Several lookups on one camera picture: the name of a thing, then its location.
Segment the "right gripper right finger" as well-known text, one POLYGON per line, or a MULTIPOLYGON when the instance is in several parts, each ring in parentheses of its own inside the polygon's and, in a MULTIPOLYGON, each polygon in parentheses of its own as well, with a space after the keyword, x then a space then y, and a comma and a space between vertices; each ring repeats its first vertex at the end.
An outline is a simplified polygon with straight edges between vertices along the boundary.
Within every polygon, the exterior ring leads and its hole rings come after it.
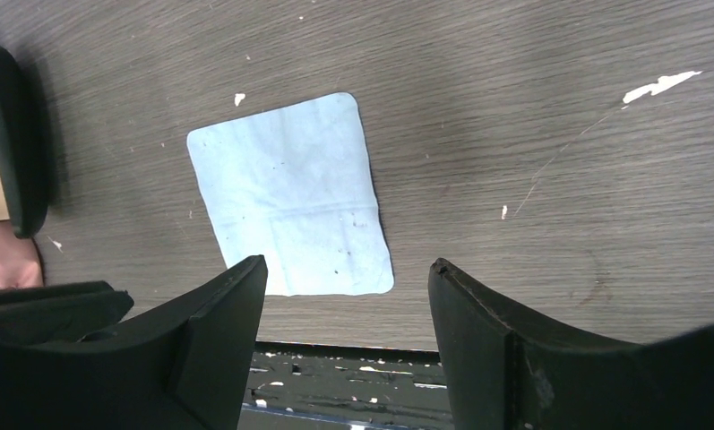
POLYGON ((714 324, 650 344, 615 340, 444 259, 428 295, 458 429, 714 429, 714 324))

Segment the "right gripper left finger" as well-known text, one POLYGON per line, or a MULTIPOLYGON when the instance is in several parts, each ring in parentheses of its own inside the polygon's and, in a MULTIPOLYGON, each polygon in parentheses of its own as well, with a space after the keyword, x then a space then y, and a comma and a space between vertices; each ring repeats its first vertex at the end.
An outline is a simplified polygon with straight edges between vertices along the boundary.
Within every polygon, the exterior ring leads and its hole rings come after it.
POLYGON ((0 429, 234 429, 267 267, 206 284, 77 341, 0 343, 0 429))

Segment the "light blue cleaning cloth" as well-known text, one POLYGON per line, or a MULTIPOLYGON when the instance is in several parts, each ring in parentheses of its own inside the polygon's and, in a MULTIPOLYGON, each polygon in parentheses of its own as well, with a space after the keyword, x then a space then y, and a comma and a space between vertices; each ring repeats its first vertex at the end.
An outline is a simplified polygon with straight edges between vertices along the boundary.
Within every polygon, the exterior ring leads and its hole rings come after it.
POLYGON ((270 296, 394 284, 357 100, 347 92, 208 125, 186 146, 222 258, 261 255, 270 296))

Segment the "black glasses case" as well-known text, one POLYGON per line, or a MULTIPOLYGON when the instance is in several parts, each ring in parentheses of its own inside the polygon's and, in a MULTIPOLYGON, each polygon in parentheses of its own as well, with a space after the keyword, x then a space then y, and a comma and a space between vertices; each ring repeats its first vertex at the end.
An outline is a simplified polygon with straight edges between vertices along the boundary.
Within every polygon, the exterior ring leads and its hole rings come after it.
POLYGON ((0 186, 5 215, 18 238, 42 228, 51 201, 49 148, 39 103, 11 53, 0 47, 0 186))

